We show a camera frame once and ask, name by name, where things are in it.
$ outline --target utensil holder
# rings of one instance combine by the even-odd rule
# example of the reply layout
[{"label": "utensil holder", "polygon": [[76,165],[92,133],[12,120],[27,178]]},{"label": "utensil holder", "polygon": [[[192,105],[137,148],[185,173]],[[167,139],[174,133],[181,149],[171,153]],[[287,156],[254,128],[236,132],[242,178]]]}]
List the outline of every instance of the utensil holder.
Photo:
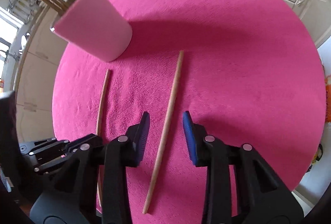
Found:
[{"label": "utensil holder", "polygon": [[51,30],[105,62],[128,47],[132,27],[108,0],[76,0]]}]

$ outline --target metal screw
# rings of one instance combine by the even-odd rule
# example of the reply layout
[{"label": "metal screw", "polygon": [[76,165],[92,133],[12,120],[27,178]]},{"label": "metal screw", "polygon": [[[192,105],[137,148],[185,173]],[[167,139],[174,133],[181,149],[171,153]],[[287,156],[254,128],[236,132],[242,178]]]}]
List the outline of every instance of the metal screw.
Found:
[{"label": "metal screw", "polygon": [[80,146],[81,150],[88,150],[89,148],[90,148],[89,144],[83,144],[83,145]]},{"label": "metal screw", "polygon": [[212,135],[207,135],[207,136],[205,136],[205,140],[207,142],[214,142],[215,138]]},{"label": "metal screw", "polygon": [[128,137],[126,135],[121,135],[117,138],[119,142],[126,142],[128,140]]},{"label": "metal screw", "polygon": [[19,150],[20,150],[21,152],[23,152],[23,151],[25,151],[26,149],[27,149],[26,146],[22,146]]},{"label": "metal screw", "polygon": [[246,150],[246,151],[251,151],[252,150],[252,146],[250,144],[244,144],[243,145],[243,149]]}]

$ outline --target silver screw head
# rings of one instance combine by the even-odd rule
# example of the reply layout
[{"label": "silver screw head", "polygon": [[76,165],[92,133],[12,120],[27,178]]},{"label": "silver screw head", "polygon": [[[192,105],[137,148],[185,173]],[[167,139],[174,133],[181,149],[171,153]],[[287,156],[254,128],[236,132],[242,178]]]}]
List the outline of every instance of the silver screw head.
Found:
[{"label": "silver screw head", "polygon": [[252,146],[250,144],[244,144],[243,145],[243,149],[246,150],[246,151],[251,151],[252,150]]},{"label": "silver screw head", "polygon": [[90,148],[89,144],[83,144],[83,145],[80,146],[81,150],[88,150],[89,148]]},{"label": "silver screw head", "polygon": [[205,140],[207,142],[214,142],[215,141],[215,138],[212,135],[206,135],[205,136]]},{"label": "silver screw head", "polygon": [[119,142],[126,142],[129,138],[126,135],[121,135],[117,138]]}]

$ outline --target black mount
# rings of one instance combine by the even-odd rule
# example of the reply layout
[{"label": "black mount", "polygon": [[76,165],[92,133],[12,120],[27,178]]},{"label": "black mount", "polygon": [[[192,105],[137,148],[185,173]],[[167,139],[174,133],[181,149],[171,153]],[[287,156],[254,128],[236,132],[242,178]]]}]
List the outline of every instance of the black mount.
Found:
[{"label": "black mount", "polygon": [[[188,111],[184,118],[195,140],[196,167],[207,166],[201,224],[296,224],[303,219],[292,193],[250,144],[228,146],[193,123]],[[239,213],[235,217],[231,217],[229,165],[235,167]]]}]

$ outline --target pink rug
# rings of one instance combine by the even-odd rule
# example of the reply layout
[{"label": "pink rug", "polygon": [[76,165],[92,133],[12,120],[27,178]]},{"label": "pink rug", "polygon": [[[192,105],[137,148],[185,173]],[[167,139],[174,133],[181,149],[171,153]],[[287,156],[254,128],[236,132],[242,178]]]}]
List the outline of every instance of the pink rug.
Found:
[{"label": "pink rug", "polygon": [[[131,43],[111,63],[68,45],[54,86],[53,121],[58,139],[95,133],[108,68],[104,141],[124,134],[143,111],[150,113],[145,157],[127,170],[133,223],[201,221],[206,169],[189,160],[181,124],[185,110],[225,143],[252,144],[294,189],[322,135],[325,86],[314,43],[287,4],[109,1],[129,20]],[[150,214],[143,215],[179,50],[185,54],[167,149]]]}]

